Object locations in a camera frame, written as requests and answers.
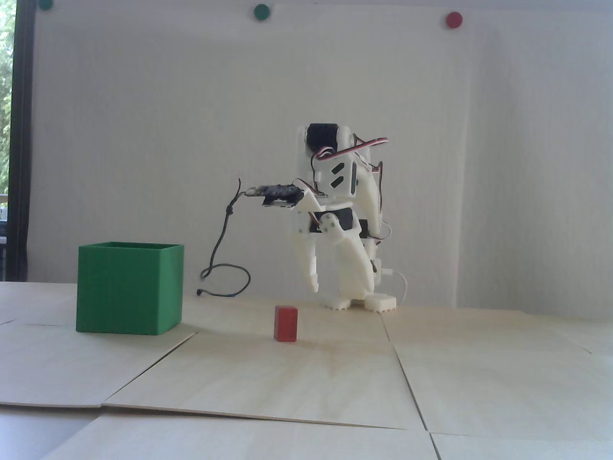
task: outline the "humanoid robot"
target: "humanoid robot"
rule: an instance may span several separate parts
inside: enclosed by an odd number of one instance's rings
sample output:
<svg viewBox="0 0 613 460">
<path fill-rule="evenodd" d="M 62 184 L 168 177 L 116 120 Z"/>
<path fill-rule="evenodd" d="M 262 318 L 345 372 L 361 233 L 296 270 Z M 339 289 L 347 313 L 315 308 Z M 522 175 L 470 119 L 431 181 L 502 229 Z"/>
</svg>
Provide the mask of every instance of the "humanoid robot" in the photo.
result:
<svg viewBox="0 0 613 460">
<path fill-rule="evenodd" d="M 263 196 L 264 206 L 289 207 L 295 213 L 292 243 L 298 262 L 314 293 L 319 290 L 316 242 L 328 239 L 338 261 L 338 296 L 323 297 L 334 310 L 363 304 L 383 312 L 396 308 L 396 298 L 375 293 L 382 274 L 377 246 L 389 237 L 383 232 L 381 177 L 383 162 L 371 163 L 370 147 L 385 144 L 385 137 L 367 142 L 347 126 L 313 123 L 301 130 L 298 178 L 291 185 L 252 187 L 246 196 Z M 357 205 L 364 219 L 359 219 Z"/>
</svg>

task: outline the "red cube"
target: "red cube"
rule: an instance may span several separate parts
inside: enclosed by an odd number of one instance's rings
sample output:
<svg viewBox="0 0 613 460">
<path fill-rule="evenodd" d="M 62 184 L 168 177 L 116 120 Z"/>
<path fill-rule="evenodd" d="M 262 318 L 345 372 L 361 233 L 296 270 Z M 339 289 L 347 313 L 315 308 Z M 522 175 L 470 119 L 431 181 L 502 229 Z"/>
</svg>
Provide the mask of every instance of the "red cube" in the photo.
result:
<svg viewBox="0 0 613 460">
<path fill-rule="evenodd" d="M 275 307 L 275 339 L 277 342 L 295 342 L 298 329 L 298 309 L 277 305 Z"/>
</svg>

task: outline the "tree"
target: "tree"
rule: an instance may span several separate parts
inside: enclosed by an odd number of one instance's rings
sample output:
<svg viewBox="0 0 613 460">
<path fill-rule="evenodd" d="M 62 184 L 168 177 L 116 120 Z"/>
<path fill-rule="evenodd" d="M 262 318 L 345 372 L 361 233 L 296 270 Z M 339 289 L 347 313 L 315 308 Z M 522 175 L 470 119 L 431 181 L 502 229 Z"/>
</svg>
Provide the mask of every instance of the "tree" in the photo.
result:
<svg viewBox="0 0 613 460">
<path fill-rule="evenodd" d="M 0 0 L 0 193 L 9 191 L 10 104 L 17 0 Z"/>
</svg>

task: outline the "white backdrop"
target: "white backdrop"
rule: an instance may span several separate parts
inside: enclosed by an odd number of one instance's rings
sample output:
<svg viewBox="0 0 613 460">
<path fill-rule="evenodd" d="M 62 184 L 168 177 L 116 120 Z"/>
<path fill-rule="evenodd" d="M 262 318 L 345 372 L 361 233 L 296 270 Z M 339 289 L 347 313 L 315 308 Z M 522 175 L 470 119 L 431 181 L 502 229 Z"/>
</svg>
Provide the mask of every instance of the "white backdrop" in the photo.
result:
<svg viewBox="0 0 613 460">
<path fill-rule="evenodd" d="M 36 24 L 30 280 L 74 282 L 81 244 L 178 242 L 195 289 L 237 178 L 291 182 L 297 128 L 332 122 L 390 138 L 381 256 L 408 304 L 611 316 L 610 17 L 468 10 L 450 31 L 447 12 L 56 0 Z M 310 295 L 284 218 L 235 206 L 218 261 L 252 272 L 249 296 Z M 210 289 L 242 285 L 224 270 Z"/>
</svg>

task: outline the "green cube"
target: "green cube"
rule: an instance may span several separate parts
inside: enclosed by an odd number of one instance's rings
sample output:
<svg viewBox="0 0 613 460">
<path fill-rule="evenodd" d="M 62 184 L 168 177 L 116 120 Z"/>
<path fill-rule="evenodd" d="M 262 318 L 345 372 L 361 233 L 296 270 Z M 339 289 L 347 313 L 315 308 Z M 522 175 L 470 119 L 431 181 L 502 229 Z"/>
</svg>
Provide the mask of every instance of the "green cube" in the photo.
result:
<svg viewBox="0 0 613 460">
<path fill-rule="evenodd" d="M 181 322 L 183 245 L 78 249 L 77 331 L 159 335 Z"/>
</svg>

